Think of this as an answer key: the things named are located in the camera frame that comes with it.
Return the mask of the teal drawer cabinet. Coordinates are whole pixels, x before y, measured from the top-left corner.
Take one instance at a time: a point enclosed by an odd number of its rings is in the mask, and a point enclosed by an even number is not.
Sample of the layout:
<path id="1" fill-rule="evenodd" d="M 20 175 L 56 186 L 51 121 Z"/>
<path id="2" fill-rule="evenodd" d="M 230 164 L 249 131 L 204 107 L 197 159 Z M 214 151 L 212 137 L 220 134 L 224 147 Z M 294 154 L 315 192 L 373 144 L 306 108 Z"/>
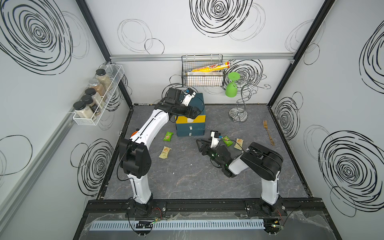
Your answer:
<path id="1" fill-rule="evenodd" d="M 199 115 L 206 115 L 204 96 L 202 93 L 197 93 L 196 96 L 191 100 L 189 107 L 191 111 L 185 117 L 195 119 Z"/>

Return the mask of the bright green cookie packet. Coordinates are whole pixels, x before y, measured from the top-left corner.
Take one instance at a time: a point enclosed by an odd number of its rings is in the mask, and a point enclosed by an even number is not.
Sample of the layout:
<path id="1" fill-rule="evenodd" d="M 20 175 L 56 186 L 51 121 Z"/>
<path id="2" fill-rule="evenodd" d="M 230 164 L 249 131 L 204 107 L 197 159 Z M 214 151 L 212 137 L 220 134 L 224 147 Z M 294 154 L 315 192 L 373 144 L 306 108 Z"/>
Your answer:
<path id="1" fill-rule="evenodd" d="M 166 135 L 165 135 L 163 141 L 170 142 L 171 139 L 172 139 L 173 134 L 174 133 L 172 133 L 172 132 L 166 132 Z"/>
<path id="2" fill-rule="evenodd" d="M 230 147 L 234 144 L 233 141 L 228 136 L 223 137 L 223 142 L 227 147 Z"/>

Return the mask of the yellow drawer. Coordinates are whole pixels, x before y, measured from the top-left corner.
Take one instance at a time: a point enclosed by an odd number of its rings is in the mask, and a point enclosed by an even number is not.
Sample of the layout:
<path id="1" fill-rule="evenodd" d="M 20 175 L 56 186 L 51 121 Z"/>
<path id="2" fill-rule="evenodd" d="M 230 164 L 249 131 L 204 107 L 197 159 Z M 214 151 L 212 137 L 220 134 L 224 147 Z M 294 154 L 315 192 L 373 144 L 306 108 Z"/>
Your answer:
<path id="1" fill-rule="evenodd" d="M 177 124 L 192 124 L 192 123 L 205 123 L 206 115 L 199 115 L 195 119 L 179 116 L 176 120 Z"/>

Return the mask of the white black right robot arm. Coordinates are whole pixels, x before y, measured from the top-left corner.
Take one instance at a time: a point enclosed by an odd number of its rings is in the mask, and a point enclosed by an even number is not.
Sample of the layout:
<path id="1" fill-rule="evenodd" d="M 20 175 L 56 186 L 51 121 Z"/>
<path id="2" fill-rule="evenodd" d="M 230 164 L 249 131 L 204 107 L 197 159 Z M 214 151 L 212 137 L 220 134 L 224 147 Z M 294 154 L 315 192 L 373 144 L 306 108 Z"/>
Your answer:
<path id="1" fill-rule="evenodd" d="M 256 142 L 250 143 L 249 147 L 236 158 L 226 146 L 213 145 L 206 140 L 196 140 L 198 150 L 203 156 L 208 156 L 214 167 L 222 170 L 228 178 L 234 178 L 246 169 L 253 170 L 262 179 L 262 201 L 274 206 L 279 199 L 278 181 L 282 170 L 283 157 Z"/>

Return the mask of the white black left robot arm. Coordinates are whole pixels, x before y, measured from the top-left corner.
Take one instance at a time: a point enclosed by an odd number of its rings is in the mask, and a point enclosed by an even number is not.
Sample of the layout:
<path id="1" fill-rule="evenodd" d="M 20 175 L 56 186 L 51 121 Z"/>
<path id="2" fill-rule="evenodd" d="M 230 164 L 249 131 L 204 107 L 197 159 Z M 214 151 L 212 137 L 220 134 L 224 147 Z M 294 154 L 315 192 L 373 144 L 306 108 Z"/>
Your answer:
<path id="1" fill-rule="evenodd" d="M 153 196 L 147 176 L 152 165 L 149 153 L 151 143 L 171 117 L 195 119 L 203 112 L 203 109 L 191 105 L 196 97 L 197 92 L 191 88 L 184 91 L 170 88 L 166 96 L 155 104 L 144 125 L 129 139 L 120 142 L 119 166 L 131 182 L 133 200 L 142 208 L 147 206 Z"/>

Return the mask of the white box in basket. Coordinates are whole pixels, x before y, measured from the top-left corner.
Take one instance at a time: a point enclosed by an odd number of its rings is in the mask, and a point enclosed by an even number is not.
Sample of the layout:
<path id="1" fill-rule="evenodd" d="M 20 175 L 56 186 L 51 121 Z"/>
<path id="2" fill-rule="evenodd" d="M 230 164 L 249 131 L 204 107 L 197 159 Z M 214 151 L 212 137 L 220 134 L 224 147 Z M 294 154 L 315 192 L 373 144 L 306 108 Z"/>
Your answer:
<path id="1" fill-rule="evenodd" d="M 220 87 L 224 79 L 222 72 L 187 72 L 184 85 L 189 87 Z"/>

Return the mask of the yellow snack tube package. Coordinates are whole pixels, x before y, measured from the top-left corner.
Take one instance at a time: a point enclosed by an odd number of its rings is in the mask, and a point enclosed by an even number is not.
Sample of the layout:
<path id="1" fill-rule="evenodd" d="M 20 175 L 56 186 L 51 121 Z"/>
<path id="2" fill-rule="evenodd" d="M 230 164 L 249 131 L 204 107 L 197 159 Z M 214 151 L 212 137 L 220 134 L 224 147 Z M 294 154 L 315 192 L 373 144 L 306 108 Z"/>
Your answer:
<path id="1" fill-rule="evenodd" d="M 197 69 L 191 70 L 191 72 L 194 73 L 210 73 L 210 72 L 217 72 L 221 70 L 228 69 L 230 67 L 230 62 L 224 62 L 224 63 L 219 63 L 215 65 L 210 65 L 206 67 L 201 67 Z"/>

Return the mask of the gold fork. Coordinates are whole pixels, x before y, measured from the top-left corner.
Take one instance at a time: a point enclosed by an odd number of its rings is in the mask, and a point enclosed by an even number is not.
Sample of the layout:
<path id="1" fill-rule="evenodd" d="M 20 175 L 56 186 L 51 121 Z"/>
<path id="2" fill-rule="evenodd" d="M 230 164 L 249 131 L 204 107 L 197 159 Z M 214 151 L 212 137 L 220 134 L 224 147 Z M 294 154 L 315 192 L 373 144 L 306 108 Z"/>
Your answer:
<path id="1" fill-rule="evenodd" d="M 268 133 L 269 140 L 270 140 L 270 144 L 271 144 L 272 146 L 274 146 L 274 145 L 275 145 L 275 142 L 274 142 L 274 140 L 273 140 L 273 138 L 272 138 L 272 136 L 271 136 L 271 133 L 270 133 L 270 131 L 269 131 L 267 120 L 264 120 L 264 121 L 263 121 L 263 126 L 264 126 L 265 130 L 266 130 L 267 133 Z"/>

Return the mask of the spice jar black lid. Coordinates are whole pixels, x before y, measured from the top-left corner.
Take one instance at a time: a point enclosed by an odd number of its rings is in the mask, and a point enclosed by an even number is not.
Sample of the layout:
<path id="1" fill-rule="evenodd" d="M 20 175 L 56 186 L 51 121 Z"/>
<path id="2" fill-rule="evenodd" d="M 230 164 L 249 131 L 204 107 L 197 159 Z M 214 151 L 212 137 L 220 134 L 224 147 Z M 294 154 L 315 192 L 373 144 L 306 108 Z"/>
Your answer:
<path id="1" fill-rule="evenodd" d="M 81 97 L 81 101 L 83 101 L 90 109 L 98 116 L 101 113 L 99 105 L 95 102 L 91 95 L 83 95 Z"/>
<path id="2" fill-rule="evenodd" d="M 103 98 L 101 97 L 101 95 L 94 88 L 87 88 L 85 90 L 85 94 L 86 95 L 90 95 L 93 98 L 93 100 L 95 101 L 95 103 L 101 109 L 103 109 L 105 107 L 105 102 L 104 102 Z"/>
<path id="3" fill-rule="evenodd" d="M 80 118 L 91 119 L 94 116 L 91 108 L 82 101 L 75 102 L 73 108 Z"/>
<path id="4" fill-rule="evenodd" d="M 97 69 L 96 78 L 100 84 L 104 87 L 105 91 L 108 92 L 112 84 L 111 78 L 107 75 L 106 70 Z"/>

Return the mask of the clear acrylic spice shelf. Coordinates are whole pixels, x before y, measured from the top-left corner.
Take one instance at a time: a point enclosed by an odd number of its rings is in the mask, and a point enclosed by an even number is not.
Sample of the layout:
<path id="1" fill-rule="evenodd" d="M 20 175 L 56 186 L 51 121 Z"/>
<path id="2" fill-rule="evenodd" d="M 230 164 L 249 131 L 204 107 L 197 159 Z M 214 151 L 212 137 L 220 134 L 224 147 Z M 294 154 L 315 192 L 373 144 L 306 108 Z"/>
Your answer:
<path id="1" fill-rule="evenodd" d="M 80 126 L 100 126 L 108 130 L 114 122 L 115 111 L 125 100 L 120 87 L 124 87 L 125 71 L 122 65 L 101 65 L 89 80 L 87 88 L 74 105 L 73 120 Z"/>

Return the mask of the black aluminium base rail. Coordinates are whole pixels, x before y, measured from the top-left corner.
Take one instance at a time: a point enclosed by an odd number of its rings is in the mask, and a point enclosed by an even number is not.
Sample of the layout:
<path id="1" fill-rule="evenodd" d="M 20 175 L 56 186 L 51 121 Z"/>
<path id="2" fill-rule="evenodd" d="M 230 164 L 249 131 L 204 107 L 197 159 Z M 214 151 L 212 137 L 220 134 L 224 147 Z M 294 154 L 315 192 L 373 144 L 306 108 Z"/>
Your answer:
<path id="1" fill-rule="evenodd" d="M 87 203 L 85 213 L 124 213 L 165 214 L 181 212 L 238 212 L 257 213 L 262 205 L 260 198 L 255 199 L 169 199 L 150 200 L 143 205 L 134 200 L 91 200 Z"/>

